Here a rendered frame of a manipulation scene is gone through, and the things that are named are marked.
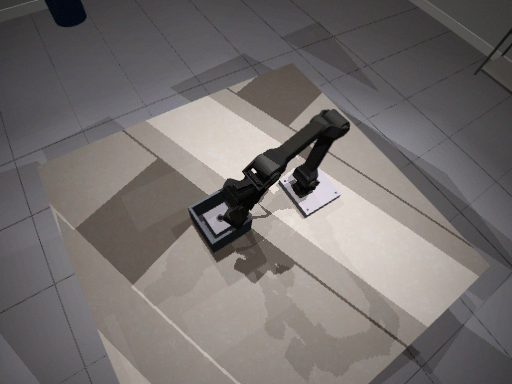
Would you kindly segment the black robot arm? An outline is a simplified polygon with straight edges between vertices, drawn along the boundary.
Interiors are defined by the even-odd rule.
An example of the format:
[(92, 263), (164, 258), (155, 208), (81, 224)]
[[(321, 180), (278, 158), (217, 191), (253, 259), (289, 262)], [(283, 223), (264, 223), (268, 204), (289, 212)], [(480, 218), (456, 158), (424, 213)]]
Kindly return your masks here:
[[(277, 182), (286, 170), (288, 162), (307, 148), (316, 139), (307, 160), (295, 168), (293, 177), (297, 182), (291, 187), (299, 198), (313, 192), (319, 185), (318, 167), (329, 151), (334, 140), (345, 136), (350, 130), (347, 121), (335, 109), (322, 110), (310, 122), (278, 148), (268, 149), (259, 154), (243, 171), (243, 180), (228, 178), (222, 194), (231, 206), (249, 199), (261, 197)], [(257, 173), (253, 173), (251, 169)]]

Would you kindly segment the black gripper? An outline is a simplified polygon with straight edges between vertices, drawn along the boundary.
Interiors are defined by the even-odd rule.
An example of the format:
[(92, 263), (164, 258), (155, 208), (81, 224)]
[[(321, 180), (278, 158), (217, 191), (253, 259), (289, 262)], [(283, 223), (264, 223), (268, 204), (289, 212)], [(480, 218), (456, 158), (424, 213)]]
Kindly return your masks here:
[[(262, 197), (262, 196), (261, 196)], [(222, 219), (237, 230), (243, 226), (249, 210), (252, 210), (254, 205), (258, 203), (260, 198), (252, 198), (236, 206), (230, 206)]]

